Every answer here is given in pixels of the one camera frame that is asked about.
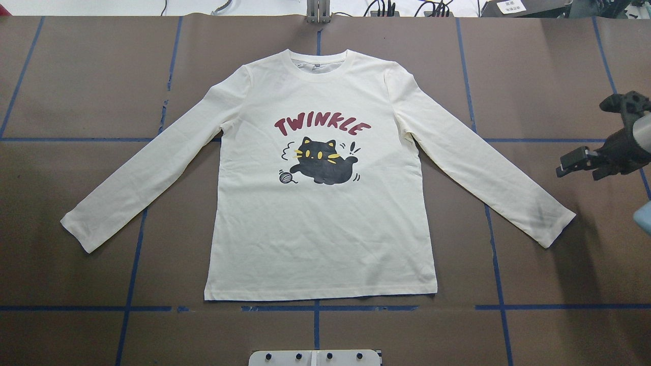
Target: black cat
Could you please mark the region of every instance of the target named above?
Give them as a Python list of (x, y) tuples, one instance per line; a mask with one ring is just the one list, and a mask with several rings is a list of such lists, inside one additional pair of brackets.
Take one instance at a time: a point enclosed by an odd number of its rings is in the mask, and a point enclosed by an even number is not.
[(357, 163), (355, 156), (344, 160), (335, 149), (335, 140), (326, 143), (303, 138), (303, 144), (296, 151), (298, 164), (289, 169), (290, 173), (297, 171), (314, 178), (314, 183), (338, 184), (346, 182), (353, 174), (353, 164)]

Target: crew neckline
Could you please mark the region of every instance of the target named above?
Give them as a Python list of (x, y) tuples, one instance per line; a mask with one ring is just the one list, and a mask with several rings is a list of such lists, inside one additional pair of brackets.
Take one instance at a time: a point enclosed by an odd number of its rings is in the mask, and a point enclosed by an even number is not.
[[(301, 79), (308, 80), (308, 81), (321, 81), (326, 79), (332, 79), (341, 74), (344, 74), (347, 71), (347, 69), (349, 69), (350, 65), (353, 63), (354, 57), (355, 57), (355, 52), (351, 51), (350, 49), (347, 49), (346, 51), (334, 55), (303, 55), (301, 53), (290, 51), (289, 49), (286, 49), (283, 52), (281, 52), (281, 58), (287, 70), (293, 75), (296, 75), (297, 77), (300, 77)], [(292, 62), (292, 60), (299, 60), (308, 63), (318, 63), (318, 64), (338, 63), (342, 61), (343, 63), (341, 64), (341, 66), (339, 66), (338, 68), (332, 71), (324, 72), (322, 74), (310, 74), (308, 72), (301, 71)]]

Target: red lettering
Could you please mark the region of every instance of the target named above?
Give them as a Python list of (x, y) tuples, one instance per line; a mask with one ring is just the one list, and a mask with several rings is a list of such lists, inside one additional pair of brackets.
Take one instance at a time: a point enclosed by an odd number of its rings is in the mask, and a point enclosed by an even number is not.
[(355, 118), (355, 117), (350, 117), (349, 119), (346, 120), (346, 122), (339, 125), (339, 129), (342, 130), (342, 131), (348, 131), (346, 126), (353, 123), (353, 122), (355, 122), (356, 119), (357, 118)]
[(365, 124), (364, 122), (356, 124), (353, 128), (348, 131), (349, 134), (355, 136), (357, 135), (357, 131), (361, 131), (362, 128), (370, 128), (370, 125)]
[(332, 115), (332, 118), (330, 118), (330, 122), (327, 123), (327, 126), (337, 128), (337, 123), (343, 120), (344, 117), (341, 117), (341, 113), (336, 112), (335, 114)]
[(276, 122), (274, 126), (278, 127), (278, 129), (280, 129), (283, 135), (287, 136), (287, 130), (285, 130), (284, 128), (284, 119), (281, 119), (278, 122)]
[(303, 127), (304, 118), (305, 113), (299, 114), (297, 119), (291, 119), (287, 117), (287, 124), (292, 128), (292, 131), (300, 130)]
[(315, 126), (325, 126), (327, 118), (330, 117), (330, 112), (327, 112), (326, 114), (323, 114), (321, 112), (318, 112), (316, 114), (316, 117), (314, 118), (314, 125)]

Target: red object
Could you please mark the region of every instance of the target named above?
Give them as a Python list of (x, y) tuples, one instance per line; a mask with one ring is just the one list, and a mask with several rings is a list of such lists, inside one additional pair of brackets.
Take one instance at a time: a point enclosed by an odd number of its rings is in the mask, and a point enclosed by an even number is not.
[(7, 9), (5, 9), (5, 7), (0, 5), (0, 16), (2, 15), (11, 15), (11, 13)]

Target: white cloth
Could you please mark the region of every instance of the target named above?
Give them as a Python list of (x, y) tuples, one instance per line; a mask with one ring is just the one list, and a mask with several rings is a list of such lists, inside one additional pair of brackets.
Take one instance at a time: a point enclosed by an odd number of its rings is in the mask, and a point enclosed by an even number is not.
[(414, 139), (541, 246), (574, 217), (399, 64), (286, 50), (210, 88), (61, 223), (92, 252), (220, 131), (206, 300), (435, 293)]

